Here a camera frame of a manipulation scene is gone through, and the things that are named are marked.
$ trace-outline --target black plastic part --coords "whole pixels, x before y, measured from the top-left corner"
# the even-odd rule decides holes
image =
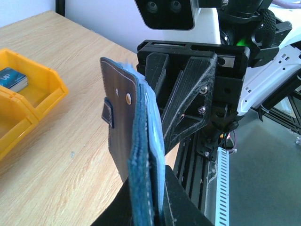
[[[278,54],[278,45],[284,40],[284,38],[291,31],[292,25],[289,22],[279,22],[276,24],[276,34],[273,41],[273,45],[269,48],[262,48],[262,37],[264,36],[261,24],[258,24],[257,28],[250,36],[249,41],[251,48],[251,56],[249,61],[250,67],[260,67],[266,65],[272,61],[273,58]]]
[[[164,195],[166,226],[213,226],[190,201],[169,166],[166,167],[166,190]]]
[[[180,72],[161,115],[167,150],[171,150],[182,139],[208,124],[216,62],[215,54],[212,57],[192,56],[184,71]],[[207,86],[208,92],[202,95],[203,98],[199,98],[202,86]],[[201,106],[206,108],[206,112],[199,112]]]
[[[192,204],[172,169],[166,166],[166,190],[163,211],[165,226],[213,226]],[[133,226],[128,180],[109,207],[92,226]]]
[[[66,0],[55,0],[55,12],[65,16]]]
[[[169,63],[169,55],[151,53],[146,57],[145,77],[149,86],[155,91],[156,97],[162,88],[166,78],[166,67]]]
[[[261,20],[258,11],[268,8],[272,0],[229,0],[228,5],[218,10],[219,20],[230,24],[247,24]]]
[[[174,173],[192,203],[204,213],[209,161],[205,157],[207,149],[201,140],[198,131],[181,141],[174,164]],[[216,150],[212,154],[212,161],[215,160]]]
[[[190,30],[194,15],[190,0],[135,0],[144,23],[151,29]]]
[[[219,125],[213,132],[217,138],[235,119],[249,55],[242,46],[155,40],[139,45],[137,70],[156,91],[166,153],[209,119]],[[205,86],[208,91],[201,94]]]

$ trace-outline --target bolt head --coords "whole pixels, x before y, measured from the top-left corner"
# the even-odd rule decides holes
[[[200,94],[206,94],[208,92],[208,86],[203,86],[200,90]]]
[[[198,113],[205,114],[205,112],[206,112],[206,107],[205,106],[202,106],[202,107],[198,108]]]

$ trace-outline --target metal screw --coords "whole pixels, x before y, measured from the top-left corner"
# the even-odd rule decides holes
[[[200,94],[206,94],[208,92],[208,86],[203,86],[200,90]]]
[[[223,1],[222,1],[222,5],[223,5],[223,6],[227,6],[228,3],[229,3],[229,0],[223,0]]]
[[[202,107],[198,108],[198,113],[205,114],[205,112],[206,112],[206,107],[205,106],[202,106]]]

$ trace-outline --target white wall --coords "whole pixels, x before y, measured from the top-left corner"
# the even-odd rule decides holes
[[[0,27],[48,10],[55,11],[55,0],[0,0]]]
[[[197,28],[183,32],[148,28],[134,0],[66,0],[65,15],[133,52],[146,39],[216,44],[220,42],[216,9],[202,9],[202,16],[198,20],[206,23],[198,23]]]

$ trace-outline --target robotic arm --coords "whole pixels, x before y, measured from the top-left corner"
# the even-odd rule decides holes
[[[155,91],[166,154],[180,142],[174,173],[166,170],[167,189],[182,186],[166,206],[178,224],[166,215],[167,225],[212,225],[206,216],[227,226],[228,135],[251,107],[265,109],[264,101],[301,73],[298,12],[271,6],[272,0],[135,2],[161,37],[137,47],[137,70]],[[129,202],[127,189],[125,183],[93,225],[130,208],[119,204]]]

